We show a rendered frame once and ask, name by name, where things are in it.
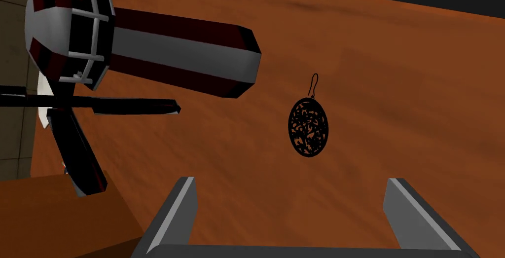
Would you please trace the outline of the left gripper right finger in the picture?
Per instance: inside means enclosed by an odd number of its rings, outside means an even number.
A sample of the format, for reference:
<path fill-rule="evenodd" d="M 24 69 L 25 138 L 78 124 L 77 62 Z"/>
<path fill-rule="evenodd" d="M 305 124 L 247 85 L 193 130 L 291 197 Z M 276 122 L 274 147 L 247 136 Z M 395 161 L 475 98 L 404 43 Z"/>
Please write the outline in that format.
<path fill-rule="evenodd" d="M 402 178 L 388 178 L 383 211 L 402 249 L 469 251 L 470 246 Z"/>

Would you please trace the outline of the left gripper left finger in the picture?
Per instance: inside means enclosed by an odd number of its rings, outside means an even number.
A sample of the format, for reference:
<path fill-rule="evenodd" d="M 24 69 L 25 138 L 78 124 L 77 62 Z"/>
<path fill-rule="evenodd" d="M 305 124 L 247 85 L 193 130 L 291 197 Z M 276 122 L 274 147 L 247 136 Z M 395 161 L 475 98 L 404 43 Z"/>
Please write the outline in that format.
<path fill-rule="evenodd" d="M 145 258 L 159 245 L 188 244 L 198 210 L 194 177 L 181 177 L 162 204 L 131 257 Z"/>

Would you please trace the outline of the brown wooden block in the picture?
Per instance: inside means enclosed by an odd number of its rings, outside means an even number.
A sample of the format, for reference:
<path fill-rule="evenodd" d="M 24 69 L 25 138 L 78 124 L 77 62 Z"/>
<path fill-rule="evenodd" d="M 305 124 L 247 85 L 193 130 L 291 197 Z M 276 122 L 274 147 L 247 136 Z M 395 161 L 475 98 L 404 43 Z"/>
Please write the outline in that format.
<path fill-rule="evenodd" d="M 130 258 L 143 234 L 111 179 L 84 197 L 68 175 L 0 182 L 0 258 Z"/>

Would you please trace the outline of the brown wooden table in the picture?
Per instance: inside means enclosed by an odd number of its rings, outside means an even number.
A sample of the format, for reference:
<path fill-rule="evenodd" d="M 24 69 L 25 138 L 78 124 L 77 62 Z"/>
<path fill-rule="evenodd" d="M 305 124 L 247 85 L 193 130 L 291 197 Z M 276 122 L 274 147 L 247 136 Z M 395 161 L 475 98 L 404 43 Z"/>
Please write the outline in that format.
<path fill-rule="evenodd" d="M 75 111 L 143 228 L 194 176 L 193 244 L 396 248 L 382 204 L 404 178 L 481 258 L 505 258 L 505 20 L 387 0 L 113 2 L 239 24 L 262 52 L 239 99 L 109 72 L 97 96 L 181 113 Z M 304 157 L 288 120 L 314 73 L 329 133 Z"/>

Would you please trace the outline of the black oval filigree earring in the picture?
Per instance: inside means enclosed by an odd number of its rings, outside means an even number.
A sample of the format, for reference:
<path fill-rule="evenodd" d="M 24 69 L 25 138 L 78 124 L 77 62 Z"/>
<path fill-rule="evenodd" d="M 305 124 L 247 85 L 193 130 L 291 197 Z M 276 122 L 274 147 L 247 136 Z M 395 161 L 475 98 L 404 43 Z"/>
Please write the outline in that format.
<path fill-rule="evenodd" d="M 298 100 L 292 107 L 288 120 L 290 142 L 298 154 L 315 157 L 325 148 L 329 125 L 321 104 L 315 100 L 319 75 L 314 73 L 307 97 Z"/>

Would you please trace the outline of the black red grey fan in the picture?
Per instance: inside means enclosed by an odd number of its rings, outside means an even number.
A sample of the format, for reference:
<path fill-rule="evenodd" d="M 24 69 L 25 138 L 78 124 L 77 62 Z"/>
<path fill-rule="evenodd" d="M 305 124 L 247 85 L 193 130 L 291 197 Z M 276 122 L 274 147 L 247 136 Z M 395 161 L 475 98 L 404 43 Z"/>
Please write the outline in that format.
<path fill-rule="evenodd" d="M 96 91 L 110 70 L 222 98 L 255 84 L 261 51 L 252 30 L 235 24 L 118 8 L 112 0 L 27 0 L 26 50 L 39 70 L 37 94 L 0 86 L 0 107 L 37 107 L 51 128 L 79 196 L 107 180 L 74 114 L 178 114 L 172 99 L 76 96 Z"/>

